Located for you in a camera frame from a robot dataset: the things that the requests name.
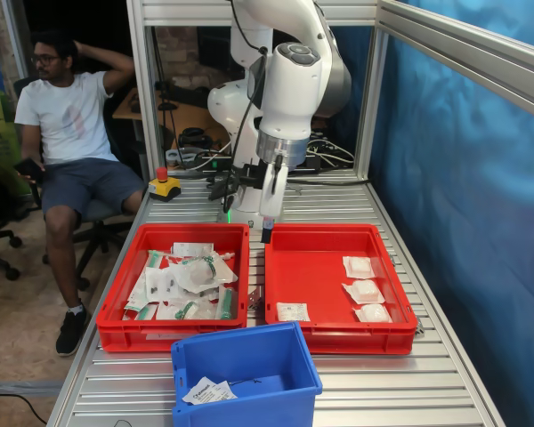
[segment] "eyeglasses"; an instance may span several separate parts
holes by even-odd
[[[38,62],[41,62],[43,65],[47,66],[50,65],[53,60],[56,60],[58,58],[59,56],[34,55],[32,56],[32,62],[34,63],[34,65],[37,65]]]

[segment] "brick wall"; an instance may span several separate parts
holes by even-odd
[[[229,80],[222,71],[199,64],[196,27],[158,27],[156,32],[166,80],[189,89],[211,89]]]

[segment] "white sock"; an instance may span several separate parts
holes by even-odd
[[[79,314],[81,311],[83,311],[83,304],[79,304],[79,305],[76,306],[76,307],[70,308],[70,309],[68,309],[68,311],[71,311],[73,314],[77,315],[77,314]]]

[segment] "black hair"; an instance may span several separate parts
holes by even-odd
[[[67,33],[58,29],[52,29],[49,31],[42,31],[40,33],[32,33],[31,40],[34,46],[36,43],[43,43],[52,46],[60,58],[64,60],[70,56],[73,59],[71,70],[75,71],[79,54],[77,52],[77,46],[75,46],[75,42]]]

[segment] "man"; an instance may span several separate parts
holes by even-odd
[[[69,308],[56,350],[68,356],[77,350],[90,318],[77,294],[73,231],[92,197],[132,214],[142,201],[144,183],[111,154],[102,116],[105,100],[133,76],[134,63],[121,53],[74,42],[59,31],[32,38],[40,80],[22,91],[15,122],[23,125],[22,158],[32,158],[44,171],[47,253]],[[79,55],[111,70],[75,74]]]

